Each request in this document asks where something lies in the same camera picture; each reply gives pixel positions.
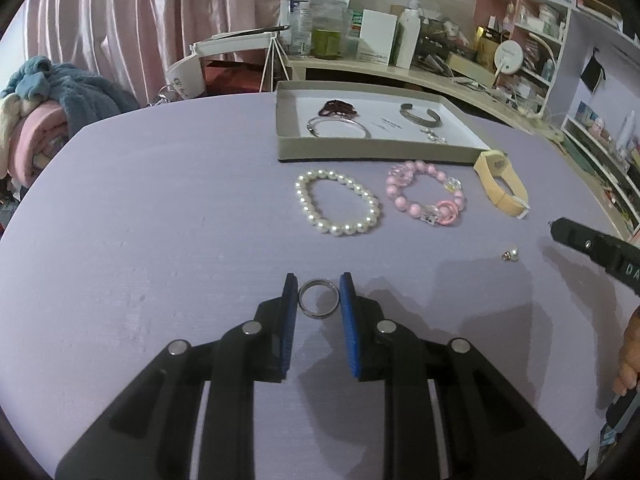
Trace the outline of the person's right hand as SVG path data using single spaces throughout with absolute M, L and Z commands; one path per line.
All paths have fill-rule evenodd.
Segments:
M 631 315 L 618 354 L 618 371 L 613 390 L 619 396 L 637 388 L 640 373 L 640 308 Z

